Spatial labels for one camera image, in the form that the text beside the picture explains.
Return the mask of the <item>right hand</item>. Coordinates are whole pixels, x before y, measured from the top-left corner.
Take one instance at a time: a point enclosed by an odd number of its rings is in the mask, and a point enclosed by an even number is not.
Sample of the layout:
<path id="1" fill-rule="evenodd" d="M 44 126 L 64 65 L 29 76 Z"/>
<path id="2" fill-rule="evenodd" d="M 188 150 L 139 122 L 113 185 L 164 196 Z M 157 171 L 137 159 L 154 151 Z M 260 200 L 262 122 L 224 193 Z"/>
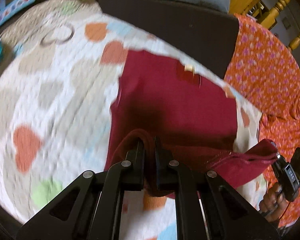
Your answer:
<path id="1" fill-rule="evenodd" d="M 289 202 L 281 190 L 282 186 L 279 183 L 274 183 L 259 204 L 260 212 L 267 213 L 265 218 L 270 223 L 279 220 L 288 207 Z"/>

